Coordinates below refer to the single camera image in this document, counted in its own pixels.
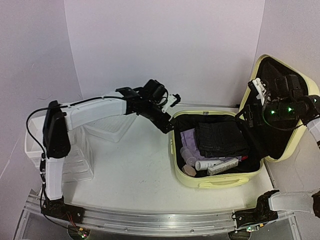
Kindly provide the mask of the lilac shirt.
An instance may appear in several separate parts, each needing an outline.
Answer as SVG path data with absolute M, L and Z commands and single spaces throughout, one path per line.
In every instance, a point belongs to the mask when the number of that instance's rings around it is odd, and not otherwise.
M 182 154 L 185 150 L 187 150 L 187 153 L 195 157 L 198 161 L 209 161 L 209 160 L 221 160 L 226 161 L 229 159 L 234 158 L 234 156 L 229 157 L 205 157 L 200 154 L 200 151 L 196 144 L 196 137 L 195 137 L 195 129 L 189 129 L 182 131 L 180 133 L 181 136 L 181 143 L 182 147 L 180 149 L 180 154 Z

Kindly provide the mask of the black jeans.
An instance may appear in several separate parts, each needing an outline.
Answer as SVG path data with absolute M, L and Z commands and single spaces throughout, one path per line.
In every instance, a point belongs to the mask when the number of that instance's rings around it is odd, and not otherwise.
M 242 157 L 250 151 L 234 121 L 199 123 L 195 128 L 195 141 L 200 154 L 207 158 Z

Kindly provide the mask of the red shirt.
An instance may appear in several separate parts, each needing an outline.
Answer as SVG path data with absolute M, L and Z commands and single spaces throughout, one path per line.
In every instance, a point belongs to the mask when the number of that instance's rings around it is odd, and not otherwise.
M 241 157 L 241 160 L 243 161 L 243 160 L 246 160 L 248 158 L 248 156 L 246 155 L 246 156 L 242 156 Z

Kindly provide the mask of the pale yellow hard-shell suitcase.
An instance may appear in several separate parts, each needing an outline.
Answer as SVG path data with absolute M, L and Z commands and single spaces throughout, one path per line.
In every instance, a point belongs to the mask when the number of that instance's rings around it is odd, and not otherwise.
M 307 124 L 319 119 L 317 84 L 280 60 L 262 55 L 238 113 L 175 114 L 171 153 L 176 177 L 183 185 L 200 189 L 245 184 L 260 172 L 263 159 L 289 158 Z

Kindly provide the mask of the white perforated plastic basket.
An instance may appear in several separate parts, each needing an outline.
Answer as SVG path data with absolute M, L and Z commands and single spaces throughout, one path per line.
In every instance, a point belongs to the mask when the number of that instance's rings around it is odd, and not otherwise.
M 136 118 L 137 116 L 133 114 L 111 116 L 84 124 L 83 127 L 95 137 L 117 143 Z

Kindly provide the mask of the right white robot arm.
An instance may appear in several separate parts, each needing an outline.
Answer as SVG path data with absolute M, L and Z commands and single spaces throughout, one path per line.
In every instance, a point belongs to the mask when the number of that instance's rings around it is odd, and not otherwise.
M 320 96 L 305 94 L 297 75 L 287 74 L 271 82 L 255 78 L 248 87 L 261 101 L 260 113 L 251 114 L 247 108 L 243 111 L 249 126 L 253 127 L 255 120 L 281 132 L 293 132 L 305 126 L 314 140 L 320 141 Z M 320 192 L 271 190 L 258 197 L 254 208 L 237 211 L 235 217 L 240 221 L 270 221 L 278 218 L 279 211 L 305 212 L 319 217 Z

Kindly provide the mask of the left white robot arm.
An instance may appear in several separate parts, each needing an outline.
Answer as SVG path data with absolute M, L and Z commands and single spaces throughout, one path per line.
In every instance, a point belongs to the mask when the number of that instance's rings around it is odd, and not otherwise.
M 57 219 L 67 214 L 66 205 L 59 200 L 63 198 L 63 165 L 71 150 L 70 131 L 108 117 L 136 114 L 147 118 L 167 134 L 174 129 L 174 122 L 167 110 L 180 101 L 179 94 L 170 94 L 163 84 L 150 79 L 141 87 L 121 87 L 110 94 L 78 102 L 50 102 L 42 129 L 45 193 L 50 200 L 48 211 Z

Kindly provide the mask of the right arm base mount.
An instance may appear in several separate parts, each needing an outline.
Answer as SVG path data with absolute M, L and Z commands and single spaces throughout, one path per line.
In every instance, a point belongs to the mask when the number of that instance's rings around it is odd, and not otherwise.
M 278 192 L 279 190 L 267 191 L 257 198 L 254 208 L 235 211 L 231 218 L 235 220 L 236 228 L 247 228 L 277 220 L 278 212 L 271 210 L 269 199 Z

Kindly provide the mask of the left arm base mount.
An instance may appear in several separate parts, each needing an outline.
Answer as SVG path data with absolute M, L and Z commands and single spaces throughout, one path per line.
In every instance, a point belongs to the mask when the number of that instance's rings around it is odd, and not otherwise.
M 64 198 L 62 197 L 57 200 L 45 199 L 41 206 L 41 212 L 55 219 L 81 224 L 83 222 L 85 209 L 80 206 L 64 203 Z

